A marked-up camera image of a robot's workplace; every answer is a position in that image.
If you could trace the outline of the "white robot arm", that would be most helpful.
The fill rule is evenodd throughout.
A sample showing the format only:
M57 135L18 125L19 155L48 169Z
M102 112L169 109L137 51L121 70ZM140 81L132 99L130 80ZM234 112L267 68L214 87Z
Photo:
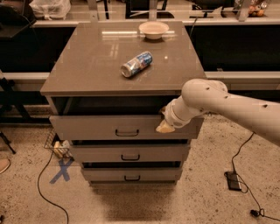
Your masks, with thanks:
M280 145L280 104L230 94L218 80L192 79L184 84L181 96L164 107L159 133L186 126L194 117L214 112Z

